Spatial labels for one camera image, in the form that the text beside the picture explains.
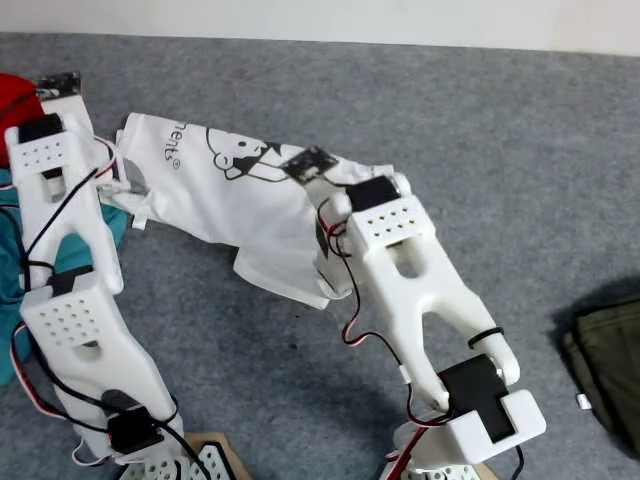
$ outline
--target red object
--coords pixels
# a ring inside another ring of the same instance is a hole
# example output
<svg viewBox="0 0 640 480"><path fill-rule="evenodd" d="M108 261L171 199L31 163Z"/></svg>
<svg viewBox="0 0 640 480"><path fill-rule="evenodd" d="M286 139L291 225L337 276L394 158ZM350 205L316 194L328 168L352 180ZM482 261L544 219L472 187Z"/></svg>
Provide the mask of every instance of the red object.
<svg viewBox="0 0 640 480"><path fill-rule="evenodd" d="M44 115L35 90L29 80L0 73L0 168L9 168L5 130Z"/></svg>

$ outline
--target white wire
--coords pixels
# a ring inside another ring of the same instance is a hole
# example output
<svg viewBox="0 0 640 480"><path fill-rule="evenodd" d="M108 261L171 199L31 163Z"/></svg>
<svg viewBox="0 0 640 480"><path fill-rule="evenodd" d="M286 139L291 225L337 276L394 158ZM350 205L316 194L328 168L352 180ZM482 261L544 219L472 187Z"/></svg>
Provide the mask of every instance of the white wire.
<svg viewBox="0 0 640 480"><path fill-rule="evenodd" d="M97 135L94 135L93 139L99 143L102 143L109 150L111 150L111 157L109 158L109 161L96 173L96 177L99 177L100 175L105 174L106 172L111 170L111 168L113 168L113 164L116 163L117 160L120 160L121 153L120 149L112 141L107 140L106 138L99 137Z"/></svg>
<svg viewBox="0 0 640 480"><path fill-rule="evenodd" d="M20 327L18 327L18 329L16 330L15 334L17 335L18 333L20 333L26 327L27 327L26 324L21 325ZM38 410L40 413L42 413L43 415L46 415L48 417L58 418L58 419L63 419L64 420L65 418L62 415L59 415L59 414L54 413L54 412L50 412L49 410L46 410L46 409L42 408L38 404L38 401L33 396L33 394L31 393L31 390L29 389L29 387L25 383L24 379L22 378L20 369L18 368L18 363L16 361L15 356L13 355L13 352L11 352L11 350L9 351L9 356L11 357L11 364L13 365L13 369L16 372L16 377L18 378L18 381L20 382L20 385L22 385L22 388L24 389L25 393L29 397L29 400L31 400L31 403L33 403L33 406L36 407L36 410Z"/></svg>
<svg viewBox="0 0 640 480"><path fill-rule="evenodd" d="M101 465L107 460L107 458L109 458L109 457L96 458L91 462L85 462L83 460L80 460L80 458L78 457L78 452L82 448L82 445L84 445L84 438L80 438L80 443L78 443L78 446L74 448L73 451L71 452L71 460L73 460L73 463L75 463L80 467L95 467L96 465Z"/></svg>
<svg viewBox="0 0 640 480"><path fill-rule="evenodd" d="M25 328L27 328L26 324L23 324L23 325L19 326L17 328L17 330L15 331L15 335L20 333ZM24 389L25 393L27 394L27 396L31 400L31 403L33 403L33 406L36 407L36 410L38 410L40 413L42 413L43 415L46 415L48 417L57 418L57 419L61 419L61 420L66 420L66 418L64 418L62 415L50 412L49 410L46 410L46 409L42 408L38 404L37 400L35 399L35 397L31 393L31 390L29 389L29 387L25 383L24 379L22 378L22 375L20 374L21 372L20 372L20 369L18 368L18 363L16 361L16 358L15 358L13 352L10 351L10 355L9 356L11 357L11 364L13 365L13 369L16 372L16 377L18 378L18 381L20 382L20 385L22 385L22 388ZM109 458L109 457L102 457L102 458L98 458L98 459L96 459L96 460L94 460L92 462L84 462L84 461L80 460L80 458L78 458L78 452L82 448L82 445L84 445L84 439L83 438L80 439L80 443L78 444L78 446L76 448L74 448L73 451L71 452L71 459L73 460L73 463L75 463L76 465L79 465L81 467L93 467L95 465L102 464L103 462L105 462Z"/></svg>

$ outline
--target white wall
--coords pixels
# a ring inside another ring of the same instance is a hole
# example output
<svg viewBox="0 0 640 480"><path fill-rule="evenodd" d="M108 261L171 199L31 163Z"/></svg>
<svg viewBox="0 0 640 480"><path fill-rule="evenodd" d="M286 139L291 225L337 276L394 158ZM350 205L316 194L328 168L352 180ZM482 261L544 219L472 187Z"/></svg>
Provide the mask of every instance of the white wall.
<svg viewBox="0 0 640 480"><path fill-rule="evenodd" d="M639 0L0 0L0 31L640 55Z"/></svg>

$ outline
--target black rubber band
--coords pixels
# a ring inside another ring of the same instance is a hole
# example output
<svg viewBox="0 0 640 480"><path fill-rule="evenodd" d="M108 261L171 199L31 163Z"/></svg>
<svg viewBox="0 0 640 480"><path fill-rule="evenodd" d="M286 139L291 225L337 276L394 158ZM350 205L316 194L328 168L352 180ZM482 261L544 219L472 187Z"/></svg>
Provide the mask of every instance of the black rubber band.
<svg viewBox="0 0 640 480"><path fill-rule="evenodd" d="M502 327L494 327L494 328L490 328L489 330L485 330L484 332L479 333L475 337L472 337L467 342L467 345L469 345L469 348L473 348L473 346L476 343L478 343L480 340L490 337L491 335L495 335L496 333L499 333L500 335L504 335L504 329Z"/></svg>

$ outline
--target black wire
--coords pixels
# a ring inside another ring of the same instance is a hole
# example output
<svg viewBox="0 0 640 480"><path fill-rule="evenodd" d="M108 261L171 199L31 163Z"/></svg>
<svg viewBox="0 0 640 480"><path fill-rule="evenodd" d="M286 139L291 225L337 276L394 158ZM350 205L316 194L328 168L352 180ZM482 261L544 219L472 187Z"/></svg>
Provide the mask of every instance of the black wire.
<svg viewBox="0 0 640 480"><path fill-rule="evenodd" d="M20 362L20 357L18 356L18 349L17 349L17 346L16 346L16 335L18 333L18 329L21 328L22 325L24 325L24 322L19 322L15 326L15 328L13 329L13 332L11 334L10 348L11 348L11 352L12 352L12 354L14 356L16 365L18 366L20 372L22 372L26 376L26 373L24 371L22 363ZM74 423L76 425L79 425L81 427L87 428L89 430L93 430L94 432L108 433L107 429L105 429L105 428L96 427L95 425L91 425L91 424L83 422L82 420L77 420L77 419L71 417L67 412L60 410L55 405L49 403L47 400L42 398L42 396L40 396L40 394L35 390L35 387L33 385L31 385L31 387L33 388L32 394L39 400L39 403L45 409L52 410L54 413L56 413L57 415L60 415L65 420L67 420L67 421L69 421L71 423Z"/></svg>
<svg viewBox="0 0 640 480"><path fill-rule="evenodd" d="M322 202L320 202L320 205L318 205L318 208L316 209L316 216L322 220L321 224L324 223L324 218L322 218L322 207L324 207L327 203L329 203L330 197L325 198Z"/></svg>
<svg viewBox="0 0 640 480"><path fill-rule="evenodd" d="M340 241L339 237L344 235L347 232L346 227L343 230L340 230L338 233L332 233L331 236L329 236L329 238L327 238L327 244L329 245L329 250L331 250L331 253L333 253L334 255L338 256L338 257L343 257L343 258L351 258L352 255L350 253L345 253L342 251L342 249L340 249L340 252L338 252L337 248L335 248L332 244L331 244L331 239L335 238L336 239L336 247L338 247L338 242Z"/></svg>
<svg viewBox="0 0 640 480"><path fill-rule="evenodd" d="M75 196L76 193L78 193L78 191L89 181L93 178L93 176L98 172L97 168L94 168L93 170L91 170L89 172L89 174L84 177L75 187L73 187L73 189L69 192L69 194L64 198L64 200L62 200L62 202L60 203L60 205L58 206L58 208L56 209L55 212L53 212L53 215L51 215L51 217L49 218L49 220L47 220L47 223L45 223L44 227L42 227L42 230L40 230L40 232L38 233L38 235L36 235L36 238L34 238L33 242L31 243L31 246L29 248L27 248L27 257L31 254L31 252L33 251L33 249L35 248L36 244L40 241L40 239L42 238L42 236L46 233L47 230L49 230L49 227L51 227L51 224L55 221L56 218L58 218L58 215L60 215L60 213L62 213L62 210L64 210L64 208L68 205L68 203L71 201L71 199L73 199L73 197Z"/></svg>
<svg viewBox="0 0 640 480"><path fill-rule="evenodd" d="M352 324L355 319L358 317L358 315L360 315L360 309L362 308L362 298L360 296L360 289L358 288L358 284L356 282L355 276L353 275L353 271L351 270L351 267L349 266L349 262L347 262L346 259L346 255L344 255L342 253L342 249L340 248L340 244L336 244L336 246L338 247L338 253L337 255L340 257L340 259L342 260L342 263L344 263L345 268L347 269L347 273L349 273L349 278L351 279L351 284L353 285L353 293L356 297L356 309L353 313L353 315L351 316L351 320L349 320L349 324ZM348 341L346 338L344 338L343 340L345 340L345 343L347 343L347 345L352 345L353 343L356 343L358 341L360 341L362 338L364 337L368 337L368 336L373 336L378 338L379 340L382 341L382 343L385 344L385 346L387 347L387 349L391 352L391 355L393 355L393 358L395 359L395 361L398 363L399 366L402 366L402 360L400 360L400 357L398 356L398 354L395 352L395 350L393 349L393 347L391 346L391 344L389 343L389 341L380 333L375 332L375 331L368 331L365 333L360 334L358 337L354 338L351 341ZM414 413L413 410L411 408L411 400L413 398L413 386L411 385L411 383L407 383L407 401L406 401L406 410L407 410L407 415L409 416L409 419L421 426L421 427L425 427L425 428L430 428L430 427L440 427L442 425L444 425L447 421L449 421L452 417L453 417L453 412L450 410L449 412L445 413L444 415L437 417L433 420L420 420Z"/></svg>
<svg viewBox="0 0 640 480"><path fill-rule="evenodd" d="M524 452L522 451L522 447L520 445L516 447L516 453L518 454L518 466L513 471L511 480L516 480L522 473L522 470L524 470Z"/></svg>
<svg viewBox="0 0 640 480"><path fill-rule="evenodd" d="M25 291L31 290L31 272L29 270L29 265L27 263L27 252L24 250L24 245L22 244L22 234L20 233L20 226L13 215L9 213L6 208L0 207L0 214L7 217L9 223L13 227L13 235L16 240L16 245L18 247L18 254L20 255L20 267L24 272L24 289Z"/></svg>
<svg viewBox="0 0 640 480"><path fill-rule="evenodd" d="M48 268L49 270L51 270L52 275L56 274L56 268L49 262L41 262L40 260L29 260L27 263L34 267Z"/></svg>
<svg viewBox="0 0 640 480"><path fill-rule="evenodd" d="M106 402L104 402L102 400L98 400L96 398L93 398L93 397L90 397L88 395L85 395L82 392L78 392L77 390L74 390L73 388L71 388L68 385L66 385L53 372L53 370L51 370L51 367L49 367L49 364L48 364L47 360L45 359L44 355L42 354L42 351L38 347L37 343L35 341L33 343L34 343L34 349L33 349L34 350L34 354L35 354L36 360L40 364L40 367L42 368L42 370L45 373L45 375L47 375L47 377L49 377L49 379L53 382L53 384L56 385L60 390L65 392L67 395L75 397L75 398L77 398L79 400L82 400L82 401L84 401L86 403L94 405L94 406L96 406L98 408L101 408L101 409L104 409L104 410L108 410L108 411L111 411L111 412L114 412L114 413L118 413L118 414L126 414L126 413L128 413L128 410L126 410L124 408L120 408L120 407L116 407L114 405L110 405L110 404L108 404L108 403L106 403ZM173 413L173 415L171 415L171 417L169 417L167 420L157 420L157 419L151 417L150 419L152 421L152 424L154 426L158 427L158 428L163 429L169 435L171 435L182 446L182 448L187 452L187 455L189 455L189 457L191 457L191 459L193 460L193 463L195 463L200 468L200 470L202 470L202 473L207 478L207 480L212 480L209 470L204 465L202 460L200 460L198 458L198 454L193 450L193 448L191 448L191 446L189 446L189 444L186 442L186 440L184 440L184 438L182 438L178 432L176 432L173 428L171 428L168 425L169 422L171 422L176 417L176 415L178 414L178 402L176 401L176 399L173 396L171 398L173 399L174 403L176 404L176 409L175 409L175 412Z"/></svg>
<svg viewBox="0 0 640 480"><path fill-rule="evenodd" d="M327 182L329 185L333 186L333 187L337 187L337 188L345 188L345 187L352 187L353 183L336 183L332 180L329 180L329 178L327 178L326 175L320 175L316 178L319 178L320 180L324 180L325 182Z"/></svg>
<svg viewBox="0 0 640 480"><path fill-rule="evenodd" d="M353 271L351 270L351 267L349 266L349 262L347 262L347 259L345 257L345 255L342 253L342 250L340 248L340 245L337 245L338 247L338 256L340 257L340 259L342 260L342 263L344 263L345 268L347 269L347 272L349 273L349 278L351 279L351 283L353 284L353 293L356 297L356 309L355 312L353 313L353 315L351 316L351 320L349 320L348 324L352 324L355 319L358 317L358 315L360 315L360 309L362 308L362 298L360 296L360 289L358 288L358 284L356 282L356 279L353 275ZM395 350L393 349L393 347L391 346L391 344L389 343L389 341L384 338L384 336L382 336L381 334L379 334L378 332L373 332L373 331L369 331L369 332L365 332L361 335L359 335L356 339L353 340L353 342L357 342L360 339L362 339L363 337L368 337L368 336L374 336L376 338L378 338L379 340L382 341L382 343L385 344L385 346L389 349L389 351L391 352L391 355L393 355L393 358L396 360L396 362L398 363L398 365L402 365L402 361L400 360L400 357L398 357L398 354L395 352Z"/></svg>
<svg viewBox="0 0 640 480"><path fill-rule="evenodd" d="M11 102L9 105L7 105L5 108L3 108L0 111L0 123L2 123L4 118L11 113L11 110L16 108L22 102L24 102L26 100L29 100L35 94L36 94L36 91L33 90L33 91L31 91L31 92L29 92L29 93L27 93L25 95L22 95L21 97L16 98L13 102Z"/></svg>

